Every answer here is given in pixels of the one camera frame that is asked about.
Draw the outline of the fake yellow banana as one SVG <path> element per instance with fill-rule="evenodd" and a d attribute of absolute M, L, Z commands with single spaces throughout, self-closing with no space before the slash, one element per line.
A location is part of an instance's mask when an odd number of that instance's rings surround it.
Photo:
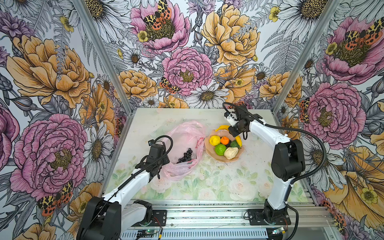
<path fill-rule="evenodd" d="M 216 132 L 219 131 L 219 130 L 226 130 L 226 131 L 229 131 L 229 127 L 230 127 L 230 126 L 228 126 L 228 125 L 221 125 L 221 126 L 218 127 L 215 131 L 216 131 Z M 242 147 L 243 143 L 242 143 L 241 138 L 240 138 L 239 136 L 236 136 L 236 137 L 235 137 L 235 140 L 236 140 L 237 144 L 238 144 L 240 147 Z"/>

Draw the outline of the fake orange tangerine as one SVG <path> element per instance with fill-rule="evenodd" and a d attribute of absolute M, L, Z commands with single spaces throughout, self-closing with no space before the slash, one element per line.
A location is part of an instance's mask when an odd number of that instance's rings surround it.
<path fill-rule="evenodd" d="M 231 144 L 231 142 L 232 141 L 228 137 L 226 137 L 226 136 L 223 136 L 220 139 L 220 143 L 225 145 L 225 146 L 229 146 Z"/>

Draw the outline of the fake pale yellow pear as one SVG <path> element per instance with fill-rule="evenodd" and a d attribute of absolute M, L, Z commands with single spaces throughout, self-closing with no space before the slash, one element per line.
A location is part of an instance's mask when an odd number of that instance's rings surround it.
<path fill-rule="evenodd" d="M 236 155 L 239 152 L 239 148 L 237 147 L 229 147 L 225 150 L 224 156 L 227 160 L 232 160 L 233 158 L 236 157 Z"/>

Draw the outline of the fake yellow lemon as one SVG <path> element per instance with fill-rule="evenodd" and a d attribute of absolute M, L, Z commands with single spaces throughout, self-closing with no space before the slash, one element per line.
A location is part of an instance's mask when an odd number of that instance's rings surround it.
<path fill-rule="evenodd" d="M 210 145 L 215 147 L 221 143 L 221 137 L 219 137 L 217 135 L 213 135 L 210 137 L 209 143 L 210 143 Z"/>

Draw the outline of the fake green lime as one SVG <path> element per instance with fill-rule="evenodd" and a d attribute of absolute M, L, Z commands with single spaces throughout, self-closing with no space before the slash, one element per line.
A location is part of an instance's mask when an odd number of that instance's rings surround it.
<path fill-rule="evenodd" d="M 215 153 L 217 156 L 223 156 L 226 150 L 227 150 L 227 147 L 223 144 L 219 144 L 215 146 Z"/>

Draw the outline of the fake dark grape bunch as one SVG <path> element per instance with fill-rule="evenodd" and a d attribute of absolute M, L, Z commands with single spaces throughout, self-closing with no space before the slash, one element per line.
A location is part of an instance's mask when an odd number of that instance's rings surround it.
<path fill-rule="evenodd" d="M 193 154 L 193 150 L 191 148 L 188 148 L 188 150 L 183 153 L 183 156 L 178 159 L 177 164 L 191 161 L 192 154 Z"/>

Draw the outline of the pink printed plastic bag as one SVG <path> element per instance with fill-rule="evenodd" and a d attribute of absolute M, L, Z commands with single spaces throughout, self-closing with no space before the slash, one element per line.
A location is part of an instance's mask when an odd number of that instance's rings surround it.
<path fill-rule="evenodd" d="M 173 146 L 168 153 L 170 163 L 163 165 L 161 173 L 171 181 L 179 181 L 189 175 L 203 159 L 206 129 L 197 121 L 189 121 L 176 125 L 167 135 L 173 139 Z M 192 160 L 177 164 L 188 148 L 193 150 Z"/>

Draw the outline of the fake dark avocado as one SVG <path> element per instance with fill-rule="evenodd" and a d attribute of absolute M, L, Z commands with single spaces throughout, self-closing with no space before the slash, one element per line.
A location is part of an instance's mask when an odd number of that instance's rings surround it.
<path fill-rule="evenodd" d="M 232 141 L 232 142 L 230 143 L 230 147 L 231 147 L 231 148 L 238 148 L 238 149 L 241 148 L 240 145 L 237 143 L 237 141 Z"/>

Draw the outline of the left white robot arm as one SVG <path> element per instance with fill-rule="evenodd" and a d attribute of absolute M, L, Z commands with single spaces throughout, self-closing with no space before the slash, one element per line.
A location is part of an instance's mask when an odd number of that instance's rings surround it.
<path fill-rule="evenodd" d="M 122 184 L 103 197 L 93 197 L 86 206 L 76 239 L 77 240 L 119 240 L 121 232 L 140 222 L 155 222 L 163 232 L 159 220 L 153 216 L 152 204 L 136 200 L 127 204 L 139 190 L 155 177 L 160 176 L 162 166 L 170 160 L 169 152 L 173 142 L 166 147 L 165 142 L 155 140 L 150 145 L 149 154 L 135 166 Z"/>

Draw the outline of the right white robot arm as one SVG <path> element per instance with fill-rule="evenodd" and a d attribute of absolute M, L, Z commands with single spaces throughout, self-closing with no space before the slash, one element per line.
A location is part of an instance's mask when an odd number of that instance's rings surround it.
<path fill-rule="evenodd" d="M 227 102 L 223 103 L 223 108 L 231 135 L 238 137 L 246 136 L 247 133 L 255 134 L 274 150 L 271 161 L 274 185 L 261 212 L 248 210 L 250 224 L 254 225 L 258 221 L 265 225 L 290 223 L 288 198 L 294 180 L 305 169 L 303 144 L 281 134 L 278 127 L 267 124 L 260 115 L 251 114 L 246 108 Z"/>

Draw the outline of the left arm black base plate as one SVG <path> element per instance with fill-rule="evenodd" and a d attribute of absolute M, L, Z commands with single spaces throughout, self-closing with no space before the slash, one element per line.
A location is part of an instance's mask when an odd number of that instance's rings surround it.
<path fill-rule="evenodd" d="M 158 222 L 160 223 L 160 225 L 162 227 L 166 226 L 167 214 L 168 214 L 167 210 L 153 210 L 152 214 L 153 215 L 152 215 L 151 221 L 149 223 L 150 227 L 158 227 L 159 226 Z"/>

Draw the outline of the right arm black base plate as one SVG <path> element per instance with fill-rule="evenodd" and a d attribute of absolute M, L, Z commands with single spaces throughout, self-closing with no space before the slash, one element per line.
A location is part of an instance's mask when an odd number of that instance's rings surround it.
<path fill-rule="evenodd" d="M 289 226 L 292 224 L 287 209 L 249 209 L 244 218 L 249 221 L 251 226 Z"/>

